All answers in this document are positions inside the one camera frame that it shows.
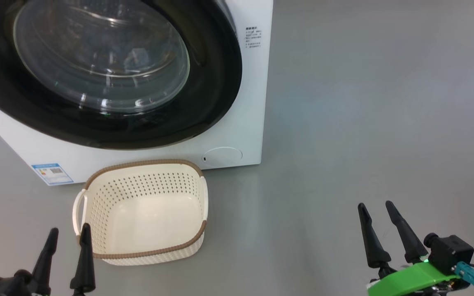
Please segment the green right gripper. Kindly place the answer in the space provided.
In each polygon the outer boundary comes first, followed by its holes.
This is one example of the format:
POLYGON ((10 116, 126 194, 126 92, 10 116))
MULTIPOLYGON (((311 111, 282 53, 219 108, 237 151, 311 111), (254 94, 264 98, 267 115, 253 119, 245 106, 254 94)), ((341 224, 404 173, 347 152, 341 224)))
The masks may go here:
POLYGON ((379 278, 367 285, 369 296, 445 296, 449 292, 470 287, 455 274, 446 275, 422 258, 428 255, 422 242, 392 201, 385 202, 391 222, 397 228, 405 254, 412 266, 395 270, 389 266, 391 257, 382 247, 365 204, 358 204, 358 214, 369 268, 379 268, 379 278))

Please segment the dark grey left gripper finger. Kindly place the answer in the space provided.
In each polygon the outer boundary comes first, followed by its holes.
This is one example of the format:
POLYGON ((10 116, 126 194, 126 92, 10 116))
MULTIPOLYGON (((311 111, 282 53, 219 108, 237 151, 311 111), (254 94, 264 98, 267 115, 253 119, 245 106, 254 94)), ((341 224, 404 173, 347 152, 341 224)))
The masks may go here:
POLYGON ((93 291, 96 289, 96 281, 91 226, 88 223, 83 224, 79 246, 77 271, 71 280, 70 288, 74 291, 93 291))
POLYGON ((35 264, 32 276, 37 285, 49 285, 50 283, 51 261, 58 245, 58 235, 58 228, 53 227, 35 264))

